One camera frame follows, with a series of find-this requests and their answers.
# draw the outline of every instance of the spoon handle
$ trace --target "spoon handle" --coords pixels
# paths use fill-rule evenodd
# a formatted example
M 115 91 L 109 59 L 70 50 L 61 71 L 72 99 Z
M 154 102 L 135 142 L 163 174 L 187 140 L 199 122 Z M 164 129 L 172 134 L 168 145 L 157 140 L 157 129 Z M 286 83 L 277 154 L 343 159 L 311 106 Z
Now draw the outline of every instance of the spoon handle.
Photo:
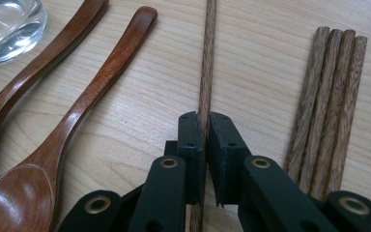
M 83 41 L 107 7 L 108 0 L 85 0 L 59 35 L 0 92 L 0 125 L 29 88 Z
M 62 164 L 62 153 L 74 131 L 90 108 L 101 98 L 128 66 L 137 50 L 153 30 L 157 21 L 157 11 L 150 7 L 141 7 L 134 14 L 128 28 L 119 40 L 92 82 L 66 113 L 54 131 L 43 144 L 21 165 L 39 166 L 51 179 L 54 187 L 58 167 Z

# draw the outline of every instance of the glass base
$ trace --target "glass base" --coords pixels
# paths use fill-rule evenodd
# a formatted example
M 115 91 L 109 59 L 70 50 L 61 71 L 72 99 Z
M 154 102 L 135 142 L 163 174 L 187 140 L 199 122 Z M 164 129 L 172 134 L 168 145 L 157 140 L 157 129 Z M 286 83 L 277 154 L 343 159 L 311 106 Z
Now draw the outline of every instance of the glass base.
M 0 64 L 32 49 L 46 29 L 47 14 L 39 0 L 0 1 Z

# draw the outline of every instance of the bundle of chopsticks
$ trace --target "bundle of chopsticks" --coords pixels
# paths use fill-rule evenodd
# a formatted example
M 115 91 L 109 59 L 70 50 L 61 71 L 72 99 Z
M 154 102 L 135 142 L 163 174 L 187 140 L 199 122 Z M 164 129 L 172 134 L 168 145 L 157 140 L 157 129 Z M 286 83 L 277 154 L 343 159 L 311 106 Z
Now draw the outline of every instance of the bundle of chopsticks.
M 316 31 L 287 173 L 303 192 L 324 199 L 339 190 L 367 38 L 354 30 Z

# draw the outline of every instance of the light wood tabletop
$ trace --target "light wood tabletop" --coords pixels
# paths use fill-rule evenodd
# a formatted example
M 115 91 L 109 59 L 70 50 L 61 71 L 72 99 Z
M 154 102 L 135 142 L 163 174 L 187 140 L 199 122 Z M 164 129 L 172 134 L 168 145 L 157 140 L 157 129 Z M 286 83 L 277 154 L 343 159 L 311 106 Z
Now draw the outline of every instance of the light wood tabletop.
M 0 66 L 0 91 L 82 3 L 42 1 L 46 33 L 31 51 Z M 157 26 L 74 135 L 56 224 L 91 191 L 124 195 L 143 184 L 165 141 L 177 139 L 178 117 L 198 109 L 206 1 L 110 0 L 83 43 L 11 111 L 0 132 L 0 175 L 50 134 L 144 5 L 157 9 Z M 368 38 L 341 188 L 371 199 L 371 1 L 218 0 L 212 111 L 234 121 L 252 154 L 283 165 L 319 26 Z M 204 231 L 242 231 L 237 207 L 217 208 L 210 180 L 207 186 Z

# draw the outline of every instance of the spoon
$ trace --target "spoon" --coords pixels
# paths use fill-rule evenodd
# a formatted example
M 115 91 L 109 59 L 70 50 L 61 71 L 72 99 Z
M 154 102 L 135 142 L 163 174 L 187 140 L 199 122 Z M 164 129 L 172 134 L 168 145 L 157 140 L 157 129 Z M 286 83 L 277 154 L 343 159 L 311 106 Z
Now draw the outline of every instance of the spoon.
M 108 0 L 85 0 L 59 35 L 0 92 L 0 126 L 26 91 L 83 41 L 107 7 Z
M 95 78 L 54 131 L 28 158 L 0 177 L 0 231 L 50 229 L 68 141 L 89 109 L 128 66 L 156 21 L 155 9 L 138 9 Z

